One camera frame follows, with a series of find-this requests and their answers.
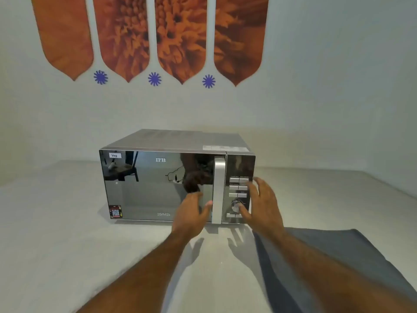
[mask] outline orange petal decal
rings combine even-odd
[[[207,0],[155,0],[162,68],[181,84],[206,62]]]
[[[45,57],[72,80],[93,63],[86,0],[32,0]]]
[[[214,64],[234,85],[261,65],[268,0],[216,0]]]
[[[93,0],[104,63],[130,82],[149,64],[146,0]]]

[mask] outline microwave door handle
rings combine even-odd
[[[223,157],[214,158],[212,224],[222,223],[225,176],[226,161]]]

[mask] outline microwave top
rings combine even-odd
[[[254,155],[237,133],[155,129],[141,129],[102,149]]]

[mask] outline left hand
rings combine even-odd
[[[178,207],[172,223],[172,233],[183,235],[188,241],[203,230],[210,215],[213,201],[208,201],[199,212],[199,198],[201,192],[189,193]]]

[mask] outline control button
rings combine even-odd
[[[232,210],[233,212],[239,213],[239,205],[241,204],[241,202],[239,201],[233,201],[232,202]]]

